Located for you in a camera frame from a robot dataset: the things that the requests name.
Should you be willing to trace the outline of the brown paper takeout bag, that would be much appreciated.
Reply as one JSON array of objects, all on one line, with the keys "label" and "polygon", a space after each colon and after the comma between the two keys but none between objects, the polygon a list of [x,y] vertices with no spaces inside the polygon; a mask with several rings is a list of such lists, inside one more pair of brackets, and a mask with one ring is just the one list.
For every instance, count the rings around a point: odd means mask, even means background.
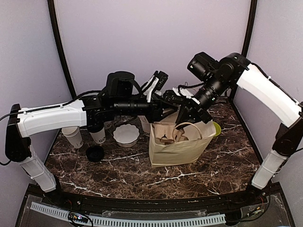
[{"label": "brown paper takeout bag", "polygon": [[186,141],[175,142],[168,145],[158,144],[155,141],[152,124],[150,124],[149,158],[153,168],[164,166],[179,166],[194,163],[204,152],[215,135],[213,121],[208,123],[176,124],[178,112],[169,115],[160,122],[174,123],[175,129],[183,129]]}]

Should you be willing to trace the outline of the brown cardboard cup carrier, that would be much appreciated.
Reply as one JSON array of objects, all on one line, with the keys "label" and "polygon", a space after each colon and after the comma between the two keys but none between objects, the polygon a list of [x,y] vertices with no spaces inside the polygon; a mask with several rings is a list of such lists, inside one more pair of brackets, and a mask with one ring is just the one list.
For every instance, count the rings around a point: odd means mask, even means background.
[{"label": "brown cardboard cup carrier", "polygon": [[156,143],[168,145],[175,142],[186,141],[188,138],[184,135],[183,129],[175,129],[174,123],[157,122],[152,125]]}]

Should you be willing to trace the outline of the white paper coffee cup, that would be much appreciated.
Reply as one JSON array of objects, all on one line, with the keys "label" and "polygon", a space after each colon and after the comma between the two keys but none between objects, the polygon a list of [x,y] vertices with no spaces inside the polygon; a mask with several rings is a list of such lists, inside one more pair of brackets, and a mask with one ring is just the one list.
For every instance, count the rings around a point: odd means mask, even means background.
[{"label": "white paper coffee cup", "polygon": [[90,132],[90,135],[94,142],[97,144],[103,144],[106,141],[106,134],[104,128],[97,132]]}]

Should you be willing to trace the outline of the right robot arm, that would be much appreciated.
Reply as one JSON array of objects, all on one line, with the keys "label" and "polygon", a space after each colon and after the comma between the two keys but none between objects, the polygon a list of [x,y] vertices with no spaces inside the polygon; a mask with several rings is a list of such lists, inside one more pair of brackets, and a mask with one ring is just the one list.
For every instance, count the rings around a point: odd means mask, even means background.
[{"label": "right robot arm", "polygon": [[271,151],[252,177],[249,189],[242,194],[242,202],[252,205],[260,197],[259,190],[266,187],[291,155],[300,151],[303,104],[291,97],[260,66],[236,52],[219,61],[200,52],[187,69],[201,81],[199,90],[193,95],[187,91],[187,86],[179,85],[163,95],[166,101],[181,106],[177,124],[208,123],[212,119],[208,109],[234,86],[252,94],[281,120]]}]

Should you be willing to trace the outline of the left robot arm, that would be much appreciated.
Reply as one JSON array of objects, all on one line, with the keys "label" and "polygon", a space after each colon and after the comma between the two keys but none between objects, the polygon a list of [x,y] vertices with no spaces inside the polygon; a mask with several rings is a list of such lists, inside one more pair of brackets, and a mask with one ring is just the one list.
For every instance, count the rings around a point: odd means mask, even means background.
[{"label": "left robot arm", "polygon": [[101,129],[104,122],[116,116],[144,115],[149,122],[158,122],[178,109],[159,95],[148,101],[145,97],[84,96],[71,103],[45,107],[20,108],[12,106],[6,127],[5,155],[19,163],[31,179],[56,206],[63,206],[67,196],[61,192],[60,184],[35,153],[30,136],[40,132],[68,127],[87,127],[91,132]]}]

